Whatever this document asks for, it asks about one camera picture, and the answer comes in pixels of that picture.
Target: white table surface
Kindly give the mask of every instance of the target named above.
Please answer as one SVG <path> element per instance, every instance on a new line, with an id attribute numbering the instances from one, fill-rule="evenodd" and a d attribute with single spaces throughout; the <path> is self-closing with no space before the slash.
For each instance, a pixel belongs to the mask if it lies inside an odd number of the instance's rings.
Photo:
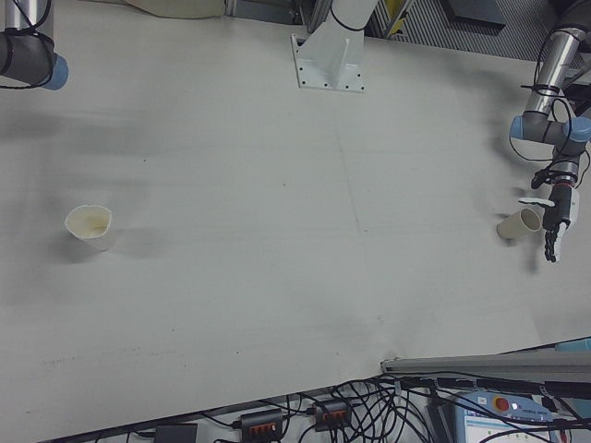
<path id="1" fill-rule="evenodd" d="M 300 28 L 55 22 L 67 85 L 0 93 L 0 441 L 589 334 L 589 187 L 560 265 L 495 234 L 533 64 L 369 40 L 367 93 L 330 93 L 296 86 Z M 80 204 L 113 249 L 68 236 Z"/>

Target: red button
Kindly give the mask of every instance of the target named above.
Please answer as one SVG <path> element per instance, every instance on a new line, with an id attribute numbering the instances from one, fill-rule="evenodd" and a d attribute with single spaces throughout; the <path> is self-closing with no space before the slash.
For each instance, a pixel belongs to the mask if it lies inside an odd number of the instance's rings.
<path id="1" fill-rule="evenodd" d="M 509 411 L 509 402 L 507 401 L 507 399 L 497 397 L 495 399 L 495 408 L 497 408 L 502 413 L 504 413 L 505 411 Z"/>

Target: black wire bundle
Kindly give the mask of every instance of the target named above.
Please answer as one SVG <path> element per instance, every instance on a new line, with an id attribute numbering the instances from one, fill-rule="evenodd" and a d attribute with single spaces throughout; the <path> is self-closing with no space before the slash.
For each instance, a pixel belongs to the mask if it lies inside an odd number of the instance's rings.
<path id="1" fill-rule="evenodd" d="M 489 379 L 489 380 L 498 380 L 498 381 L 503 381 L 503 382 L 516 381 L 516 380 L 510 380 L 507 378 L 482 377 L 482 376 L 478 376 L 478 375 L 474 375 L 474 374 L 467 374 L 467 373 L 460 373 L 460 372 L 445 372 L 444 374 L 460 376 L 462 379 L 465 379 L 465 377 L 473 377 L 473 378 L 484 378 L 484 379 Z M 466 409 L 467 411 L 478 413 L 478 414 L 486 416 L 488 418 L 497 419 L 512 428 L 511 430 L 504 431 L 502 433 L 497 433 L 492 436 L 489 436 L 489 437 L 481 440 L 479 443 L 487 443 L 495 438 L 499 438 L 499 437 L 503 437 L 503 436 L 507 436 L 507 435 L 511 435 L 511 434 L 517 434 L 517 433 L 523 433 L 523 434 L 526 434 L 530 437 L 544 441 L 546 443 L 551 443 L 551 440 L 549 440 L 545 437 L 542 437 L 538 434 L 535 434 L 535 433 L 543 433 L 543 432 L 551 432 L 551 431 L 570 431 L 570 430 L 574 430 L 574 429 L 583 429 L 583 430 L 591 431 L 591 418 L 581 417 L 573 408 L 570 407 L 570 405 L 563 398 L 560 398 L 560 397 L 552 397 L 552 399 L 558 401 L 565 409 L 567 409 L 573 415 L 573 417 L 574 417 L 573 420 L 556 420 L 554 422 L 543 422 L 543 421 L 537 422 L 537 421 L 525 421 L 525 420 L 508 418 L 508 417 L 493 413 L 490 410 L 486 409 L 484 406 L 482 406 L 474 401 L 470 401 L 470 400 L 466 399 L 465 397 L 462 397 L 458 393 L 438 387 L 437 382 L 433 382 L 431 384 L 431 386 L 428 387 L 429 393 L 414 389 L 414 388 L 425 388 L 426 387 L 425 383 L 421 383 L 421 384 L 415 383 L 413 381 L 414 377 L 421 377 L 422 376 L 425 378 L 428 378 L 428 377 L 436 378 L 437 375 L 441 375 L 441 373 L 409 374 L 408 375 L 409 377 L 407 377 L 407 376 L 395 377 L 392 375 L 384 375 L 381 377 L 377 377 L 377 379 L 380 381 L 380 383 L 385 384 L 387 386 L 391 386 L 391 387 L 396 386 L 397 383 L 403 383 L 405 386 L 405 389 L 407 390 L 408 393 L 412 393 L 413 395 L 417 395 L 419 397 L 437 399 L 438 401 L 444 401 L 444 402 L 453 404 L 455 406 L 462 407 L 462 408 Z M 538 384 L 538 385 L 540 387 L 540 393 L 542 395 L 547 396 L 546 394 L 544 394 L 543 385 L 542 384 Z M 441 397 L 440 394 L 445 394 L 445 395 L 448 395 L 449 397 Z"/>
<path id="2" fill-rule="evenodd" d="M 333 399 L 344 402 L 351 411 L 351 420 L 341 423 L 330 431 L 331 442 L 349 443 L 396 443 L 406 427 L 409 427 L 423 443 L 434 443 L 427 420 L 422 412 L 401 392 L 381 384 L 377 379 L 356 380 L 343 383 L 331 389 Z M 321 401 L 306 396 L 321 407 Z M 306 434 L 314 428 L 308 427 L 298 439 L 302 443 Z"/>

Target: metal bar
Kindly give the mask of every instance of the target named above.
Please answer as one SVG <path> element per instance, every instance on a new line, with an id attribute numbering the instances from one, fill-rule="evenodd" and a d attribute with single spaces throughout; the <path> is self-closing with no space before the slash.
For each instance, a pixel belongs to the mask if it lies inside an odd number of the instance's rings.
<path id="1" fill-rule="evenodd" d="M 381 364 L 381 368 L 384 373 L 394 375 L 463 372 L 482 377 L 526 379 L 535 382 L 552 380 L 591 383 L 591 353 L 537 351 L 388 360 Z"/>
<path id="2" fill-rule="evenodd" d="M 24 30 L 30 27 L 27 20 L 32 25 L 36 25 L 43 20 L 37 30 L 52 39 L 54 37 L 54 9 L 50 5 L 49 10 L 47 10 L 48 2 L 49 0 L 6 0 L 6 27 Z"/>
<path id="3" fill-rule="evenodd" d="M 554 32 L 548 56 L 537 76 L 537 84 L 534 85 L 534 87 L 540 86 L 543 89 L 532 90 L 525 107 L 526 111 L 549 114 L 550 107 L 558 95 L 558 92 L 552 89 L 559 90 L 562 87 L 562 82 L 579 47 L 579 41 L 584 37 L 585 32 L 577 28 Z"/>

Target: robotic hand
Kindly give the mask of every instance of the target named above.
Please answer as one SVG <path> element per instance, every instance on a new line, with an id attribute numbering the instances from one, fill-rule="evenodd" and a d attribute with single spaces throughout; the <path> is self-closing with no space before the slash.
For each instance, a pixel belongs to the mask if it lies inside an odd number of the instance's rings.
<path id="1" fill-rule="evenodd" d="M 579 192 L 568 183 L 552 187 L 549 199 L 520 198 L 521 203 L 544 208 L 542 226 L 546 230 L 545 255 L 548 261 L 561 261 L 562 237 L 573 227 L 579 215 Z"/>
<path id="2" fill-rule="evenodd" d="M 525 111 L 513 119 L 510 137 L 554 145 L 550 164 L 538 171 L 532 188 L 551 185 L 549 199 L 522 198 L 525 204 L 544 208 L 545 255 L 550 262 L 561 259 L 562 238 L 574 226 L 579 211 L 579 162 L 591 139 L 591 120 L 571 117 L 561 86 L 579 43 L 591 31 L 591 0 L 578 0 L 565 11 L 550 33 L 546 62 L 535 76 Z M 554 102 L 561 102 L 569 114 L 567 122 L 549 120 Z"/>

